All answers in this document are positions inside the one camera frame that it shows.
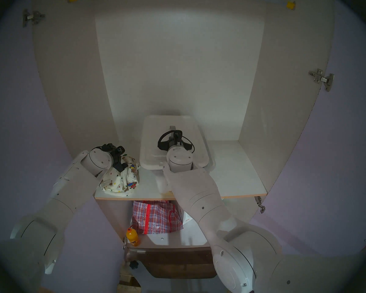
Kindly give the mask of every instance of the plaid bag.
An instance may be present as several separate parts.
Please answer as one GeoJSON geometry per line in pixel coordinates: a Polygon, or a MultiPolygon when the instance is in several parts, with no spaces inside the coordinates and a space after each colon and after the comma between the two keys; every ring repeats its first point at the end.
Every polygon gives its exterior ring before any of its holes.
{"type": "Polygon", "coordinates": [[[168,200],[133,201],[132,223],[138,234],[171,233],[183,229],[175,205],[168,200]]]}

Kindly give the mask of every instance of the shelf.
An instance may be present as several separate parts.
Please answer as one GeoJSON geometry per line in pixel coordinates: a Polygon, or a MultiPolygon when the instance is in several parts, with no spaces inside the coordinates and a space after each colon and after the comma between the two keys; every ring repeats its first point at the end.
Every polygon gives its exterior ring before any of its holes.
{"type": "Polygon", "coordinates": [[[140,244],[136,247],[127,242],[130,249],[209,247],[209,243],[195,220],[185,223],[183,229],[179,231],[163,234],[139,234],[138,237],[140,244]]]}
{"type": "MultiPolygon", "coordinates": [[[[206,170],[217,184],[222,198],[267,195],[262,181],[252,166],[239,141],[208,141],[210,163],[206,170]]],[[[128,155],[139,158],[139,142],[122,144],[128,155]]],[[[95,192],[98,200],[175,200],[168,189],[160,193],[158,185],[165,187],[162,170],[139,169],[139,185],[128,197],[105,193],[101,188],[95,192]]]]}

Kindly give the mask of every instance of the red plaid bag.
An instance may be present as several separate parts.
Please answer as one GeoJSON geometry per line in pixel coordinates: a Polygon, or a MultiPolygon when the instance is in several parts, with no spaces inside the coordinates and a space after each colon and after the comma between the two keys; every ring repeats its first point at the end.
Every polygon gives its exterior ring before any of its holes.
{"type": "Polygon", "coordinates": [[[138,234],[171,233],[183,229],[175,205],[168,200],[133,201],[132,223],[138,234]]]}

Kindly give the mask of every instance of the cloth bag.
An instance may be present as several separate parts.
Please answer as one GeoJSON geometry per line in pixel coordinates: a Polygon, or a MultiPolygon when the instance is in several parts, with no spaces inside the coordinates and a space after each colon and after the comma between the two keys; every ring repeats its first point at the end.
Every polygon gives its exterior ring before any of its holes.
{"type": "Polygon", "coordinates": [[[140,164],[134,162],[131,156],[124,155],[121,163],[127,163],[128,167],[121,173],[114,167],[103,176],[100,188],[108,194],[115,196],[127,197],[133,193],[138,186],[138,169],[140,164]]]}
{"type": "Polygon", "coordinates": [[[183,229],[175,205],[168,200],[133,201],[132,224],[138,234],[171,233],[183,229]]]}

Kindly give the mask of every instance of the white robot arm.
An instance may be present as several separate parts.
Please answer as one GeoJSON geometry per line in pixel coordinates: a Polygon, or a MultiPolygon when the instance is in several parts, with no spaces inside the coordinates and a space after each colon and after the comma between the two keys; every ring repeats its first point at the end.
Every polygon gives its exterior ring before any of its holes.
{"type": "Polygon", "coordinates": [[[363,261],[362,252],[344,257],[283,255],[270,232],[229,213],[209,173],[188,164],[190,151],[173,146],[166,157],[163,173],[169,189],[202,230],[215,270],[231,292],[339,291],[363,261]]]}
{"type": "Polygon", "coordinates": [[[0,243],[0,259],[26,292],[36,292],[43,273],[50,274],[64,245],[64,230],[74,213],[94,194],[103,175],[122,171],[124,148],[112,144],[83,151],[60,175],[45,206],[24,216],[10,240],[0,243]]]}

